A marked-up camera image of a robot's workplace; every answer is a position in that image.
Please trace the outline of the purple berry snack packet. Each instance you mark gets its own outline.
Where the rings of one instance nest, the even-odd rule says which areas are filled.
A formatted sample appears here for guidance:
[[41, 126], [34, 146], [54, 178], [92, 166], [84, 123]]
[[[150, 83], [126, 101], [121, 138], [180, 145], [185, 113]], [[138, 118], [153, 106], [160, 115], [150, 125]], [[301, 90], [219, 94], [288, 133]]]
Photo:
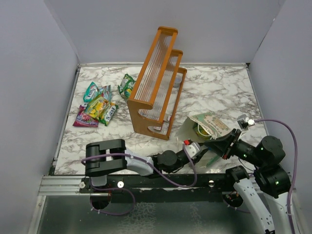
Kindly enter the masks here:
[[92, 127], [97, 128], [99, 121], [92, 118], [90, 115], [85, 113], [86, 104], [80, 105], [78, 108], [78, 114], [73, 123], [74, 127]]

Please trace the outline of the green Fox's snack packet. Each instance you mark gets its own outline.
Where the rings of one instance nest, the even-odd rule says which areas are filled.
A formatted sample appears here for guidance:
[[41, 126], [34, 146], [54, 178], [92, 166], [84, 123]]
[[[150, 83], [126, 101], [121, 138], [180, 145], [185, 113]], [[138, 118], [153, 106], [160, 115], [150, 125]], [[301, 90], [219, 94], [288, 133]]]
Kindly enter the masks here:
[[118, 109], [118, 105], [111, 102], [108, 105], [108, 107], [100, 113], [98, 117], [99, 122], [107, 126], [109, 122], [111, 121], [113, 115], [117, 111], [117, 109]]

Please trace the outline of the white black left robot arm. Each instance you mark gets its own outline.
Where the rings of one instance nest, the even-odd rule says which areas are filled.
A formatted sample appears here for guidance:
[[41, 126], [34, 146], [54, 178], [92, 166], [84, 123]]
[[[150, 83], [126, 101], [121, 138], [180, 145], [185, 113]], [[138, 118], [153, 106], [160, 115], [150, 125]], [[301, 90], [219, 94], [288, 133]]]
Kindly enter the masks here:
[[[197, 183], [195, 165], [208, 151], [209, 148], [203, 143], [188, 139], [178, 152], [166, 150], [142, 157], [128, 149], [123, 139], [116, 139], [87, 144], [86, 157], [81, 163], [85, 166], [85, 175], [91, 179], [91, 187], [99, 193], [107, 188], [107, 175], [121, 170], [129, 170], [147, 178], [159, 176], [176, 187], [190, 188]], [[190, 164], [194, 173], [194, 181], [190, 185], [178, 184], [163, 174], [178, 172], [186, 164]]]

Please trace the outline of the yellow green striped packet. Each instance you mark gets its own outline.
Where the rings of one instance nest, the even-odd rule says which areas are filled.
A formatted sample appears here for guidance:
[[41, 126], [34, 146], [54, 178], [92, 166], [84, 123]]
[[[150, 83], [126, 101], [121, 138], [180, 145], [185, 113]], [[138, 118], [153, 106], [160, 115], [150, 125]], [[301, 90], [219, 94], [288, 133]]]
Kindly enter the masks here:
[[195, 134], [201, 139], [209, 140], [212, 138], [212, 136], [208, 132], [206, 132], [198, 123], [194, 124], [193, 130]]

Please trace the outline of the yellow fruit snack packet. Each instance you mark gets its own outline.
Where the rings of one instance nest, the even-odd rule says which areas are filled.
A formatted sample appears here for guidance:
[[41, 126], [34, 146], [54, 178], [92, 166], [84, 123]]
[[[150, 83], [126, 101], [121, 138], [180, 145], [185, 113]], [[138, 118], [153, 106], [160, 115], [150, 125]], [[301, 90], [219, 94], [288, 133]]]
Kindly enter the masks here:
[[109, 101], [102, 94], [97, 95], [89, 102], [84, 112], [92, 118], [98, 118], [100, 113], [109, 105]]

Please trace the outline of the teal snack packet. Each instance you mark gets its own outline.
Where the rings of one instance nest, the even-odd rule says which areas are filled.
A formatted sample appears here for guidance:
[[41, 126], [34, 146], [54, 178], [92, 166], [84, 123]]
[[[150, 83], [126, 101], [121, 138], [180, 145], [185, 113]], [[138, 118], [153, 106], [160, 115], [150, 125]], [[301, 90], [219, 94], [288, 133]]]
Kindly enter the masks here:
[[88, 86], [87, 90], [84, 93], [83, 101], [85, 103], [91, 102], [98, 95], [101, 95], [106, 100], [110, 101], [112, 99], [112, 90], [111, 85], [106, 85], [98, 87], [93, 81]]

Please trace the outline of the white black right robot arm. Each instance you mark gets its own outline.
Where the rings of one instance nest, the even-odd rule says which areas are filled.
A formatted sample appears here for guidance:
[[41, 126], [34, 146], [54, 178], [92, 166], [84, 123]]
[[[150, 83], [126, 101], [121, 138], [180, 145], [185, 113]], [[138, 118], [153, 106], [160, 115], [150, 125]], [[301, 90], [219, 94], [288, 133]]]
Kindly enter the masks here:
[[204, 145], [222, 159], [237, 156], [255, 166], [254, 179], [267, 204], [256, 193], [247, 171], [242, 166], [226, 170], [225, 187], [238, 192], [261, 233], [299, 233], [295, 215], [291, 213], [291, 181], [280, 166], [286, 155], [281, 141], [274, 136], [266, 136], [254, 147], [241, 140], [240, 135], [240, 130], [233, 129], [224, 136], [205, 141]]

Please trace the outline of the green patterned paper bag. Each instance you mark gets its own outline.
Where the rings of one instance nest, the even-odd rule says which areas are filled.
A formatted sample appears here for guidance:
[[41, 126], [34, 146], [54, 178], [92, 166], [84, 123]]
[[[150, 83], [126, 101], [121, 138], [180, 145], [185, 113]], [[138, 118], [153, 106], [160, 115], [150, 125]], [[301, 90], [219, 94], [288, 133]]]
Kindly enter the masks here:
[[[230, 127], [223, 123], [213, 112], [189, 115], [175, 134], [178, 147], [182, 147], [182, 142], [187, 139], [198, 143], [207, 141], [199, 138], [195, 134], [193, 130], [195, 123], [198, 123], [206, 132], [208, 132], [212, 136], [211, 139], [222, 137], [231, 131]], [[200, 168], [208, 169], [211, 173], [217, 173], [220, 170], [218, 168], [220, 161], [221, 158], [213, 153], [212, 150], [209, 150], [197, 165]]]

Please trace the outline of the green apple tea packet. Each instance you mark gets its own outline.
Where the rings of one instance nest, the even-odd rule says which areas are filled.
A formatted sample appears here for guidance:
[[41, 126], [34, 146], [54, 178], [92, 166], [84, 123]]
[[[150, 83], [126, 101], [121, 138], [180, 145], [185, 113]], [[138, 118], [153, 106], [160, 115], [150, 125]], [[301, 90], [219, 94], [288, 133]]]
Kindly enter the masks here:
[[134, 88], [135, 82], [136, 81], [129, 74], [125, 74], [121, 84], [117, 86], [119, 94], [125, 99], [128, 99]]

